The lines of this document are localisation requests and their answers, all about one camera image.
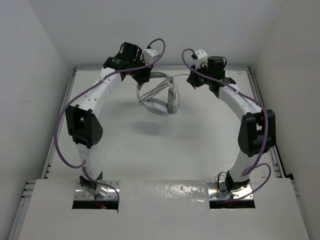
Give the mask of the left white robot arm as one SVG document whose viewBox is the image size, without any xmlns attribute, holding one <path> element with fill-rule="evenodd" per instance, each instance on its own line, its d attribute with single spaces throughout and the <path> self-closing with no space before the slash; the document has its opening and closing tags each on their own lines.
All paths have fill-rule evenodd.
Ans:
<svg viewBox="0 0 320 240">
<path fill-rule="evenodd" d="M 94 156 L 104 132 L 99 122 L 100 111 L 112 91 L 126 76 L 142 83 L 147 81 L 160 56 L 151 46 L 141 49 L 135 44 L 124 42 L 118 53 L 104 62 L 94 85 L 72 99 L 64 111 L 68 134 L 79 153 L 79 168 L 82 170 L 80 184 L 99 200 L 109 193 L 118 194 L 114 186 L 103 180 L 101 168 Z"/>
</svg>

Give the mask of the white grey headphones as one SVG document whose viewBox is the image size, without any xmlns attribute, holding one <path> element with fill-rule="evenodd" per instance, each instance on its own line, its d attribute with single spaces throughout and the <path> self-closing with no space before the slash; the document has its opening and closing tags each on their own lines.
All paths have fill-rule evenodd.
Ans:
<svg viewBox="0 0 320 240">
<path fill-rule="evenodd" d="M 140 91 L 144 83 L 138 83 L 136 86 L 136 96 L 138 103 L 149 112 L 158 116 L 175 115 L 180 107 L 180 92 L 175 81 L 175 76 L 164 72 L 153 71 L 150 79 L 162 78 L 163 80 L 153 89 L 141 94 Z M 166 100 L 156 97 L 162 91 L 167 90 Z"/>
</svg>

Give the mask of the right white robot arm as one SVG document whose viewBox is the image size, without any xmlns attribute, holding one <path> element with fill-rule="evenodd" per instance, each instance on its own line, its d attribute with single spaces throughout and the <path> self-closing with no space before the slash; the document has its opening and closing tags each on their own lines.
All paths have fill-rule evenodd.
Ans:
<svg viewBox="0 0 320 240">
<path fill-rule="evenodd" d="M 251 172 L 258 166 L 264 153 L 276 144 L 276 116 L 261 103 L 242 93 L 231 77 L 226 76 L 226 59 L 222 56 L 199 56 L 190 66 L 187 82 L 193 88 L 207 85 L 209 90 L 223 101 L 240 120 L 238 133 L 239 154 L 225 174 L 225 190 L 228 192 L 246 187 Z"/>
</svg>

